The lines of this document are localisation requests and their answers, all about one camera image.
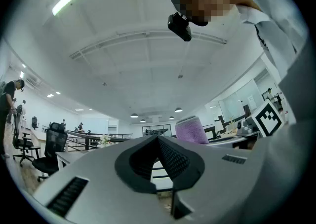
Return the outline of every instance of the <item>floor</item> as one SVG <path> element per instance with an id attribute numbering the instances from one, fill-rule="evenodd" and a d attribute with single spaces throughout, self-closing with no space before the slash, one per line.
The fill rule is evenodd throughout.
<path id="1" fill-rule="evenodd" d="M 30 130 L 23 130 L 25 133 L 31 133 Z M 33 195 L 34 191 L 37 187 L 43 183 L 38 182 L 37 177 L 41 176 L 41 172 L 34 168 L 32 163 L 29 160 L 23 160 L 22 165 L 20 167 L 20 157 L 16 157 L 13 160 L 12 155 L 14 154 L 22 154 L 22 152 L 18 149 L 15 149 L 12 144 L 13 134 L 12 134 L 12 126 L 11 124 L 6 124 L 5 126 L 5 134 L 4 134 L 4 149 L 5 152 L 10 155 L 10 158 L 6 158 L 6 164 L 8 170 L 15 181 L 15 183 L 25 191 L 27 191 L 30 195 Z"/>

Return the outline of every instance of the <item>pink towel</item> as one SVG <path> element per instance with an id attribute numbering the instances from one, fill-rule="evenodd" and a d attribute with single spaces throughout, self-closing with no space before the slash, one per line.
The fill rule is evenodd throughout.
<path id="1" fill-rule="evenodd" d="M 206 133 L 198 117 L 191 116 L 175 125 L 177 139 L 198 144 L 208 144 Z"/>

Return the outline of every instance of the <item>black office chair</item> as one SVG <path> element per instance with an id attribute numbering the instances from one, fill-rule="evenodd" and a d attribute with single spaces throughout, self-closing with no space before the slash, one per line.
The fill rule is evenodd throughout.
<path id="1" fill-rule="evenodd" d="M 32 164 L 39 171 L 52 175 L 58 171 L 56 152 L 63 152 L 68 135 L 64 132 L 62 124 L 53 122 L 46 132 L 45 157 L 35 159 Z M 45 176 L 39 176 L 40 179 L 46 179 Z"/>
<path id="2" fill-rule="evenodd" d="M 38 119 L 35 116 L 32 118 L 32 127 L 34 128 L 34 130 L 39 128 Z"/>
<path id="3" fill-rule="evenodd" d="M 34 145 L 31 141 L 28 141 L 28 140 L 31 140 L 31 138 L 26 138 L 26 136 L 29 135 L 28 133 L 22 133 L 22 134 L 24 134 L 24 136 L 22 137 L 22 139 L 19 139 L 19 128 L 18 128 L 18 125 L 16 122 L 16 115 L 14 115 L 14 135 L 13 135 L 13 142 L 12 143 L 16 149 L 23 151 L 23 154 L 13 155 L 13 160 L 15 160 L 16 157 L 21 157 L 21 160 L 20 160 L 21 167 L 23 167 L 22 161 L 24 159 L 27 159 L 27 160 L 32 162 L 33 160 L 31 160 L 31 158 L 34 158 L 31 155 L 26 155 L 25 151 L 28 153 L 29 150 L 35 150 L 36 156 L 37 156 L 37 158 L 39 158 L 38 149 L 40 149 L 40 147 L 34 147 Z"/>

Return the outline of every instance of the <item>person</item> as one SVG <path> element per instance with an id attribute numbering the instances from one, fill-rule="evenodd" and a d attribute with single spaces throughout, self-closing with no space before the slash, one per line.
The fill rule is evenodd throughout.
<path id="1" fill-rule="evenodd" d="M 3 146 L 4 131 L 6 118 L 9 111 L 11 110 L 13 114 L 16 114 L 16 110 L 13 104 L 15 90 L 24 90 L 24 80 L 19 79 L 16 81 L 11 81 L 5 85 L 3 93 L 0 97 L 0 154 L 2 158 L 9 158 L 9 155 L 5 153 Z"/>
<path id="2" fill-rule="evenodd" d="M 65 119 L 63 119 L 63 122 L 61 124 L 64 125 L 64 129 L 66 129 Z"/>
<path id="3" fill-rule="evenodd" d="M 82 126 L 83 126 L 83 123 L 80 122 L 80 124 L 79 124 L 79 126 L 78 126 L 78 132 L 83 132 Z"/>
<path id="4" fill-rule="evenodd" d="M 273 99 L 275 98 L 275 96 L 273 96 L 273 95 L 271 94 L 271 88 L 268 89 L 267 98 L 268 98 L 271 102 L 274 102 Z"/>
<path id="5" fill-rule="evenodd" d="M 25 117 L 25 114 L 26 114 L 25 103 L 26 103 L 26 101 L 23 100 L 22 104 L 18 105 L 18 107 L 16 109 L 16 123 L 17 123 L 19 130 L 21 129 L 21 122 L 22 122 L 21 119 L 23 119 Z"/>
<path id="6" fill-rule="evenodd" d="M 14 98 L 12 101 L 13 101 L 13 104 L 15 105 L 16 98 Z M 8 117 L 6 119 L 6 123 L 11 124 L 11 119 L 12 119 L 12 110 L 9 111 Z"/>
<path id="7" fill-rule="evenodd" d="M 177 11 L 198 26 L 206 26 L 214 17 L 224 16 L 235 5 L 240 20 L 255 26 L 260 45 L 281 79 L 309 38 L 308 28 L 292 0 L 171 1 Z M 293 114 L 289 123 L 295 123 Z"/>

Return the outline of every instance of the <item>camera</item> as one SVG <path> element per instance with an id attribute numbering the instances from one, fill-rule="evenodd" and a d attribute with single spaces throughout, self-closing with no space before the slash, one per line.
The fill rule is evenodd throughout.
<path id="1" fill-rule="evenodd" d="M 178 12 L 171 14 L 168 18 L 168 28 L 179 36 L 183 41 L 191 41 L 192 33 L 189 27 L 189 21 L 183 19 Z"/>

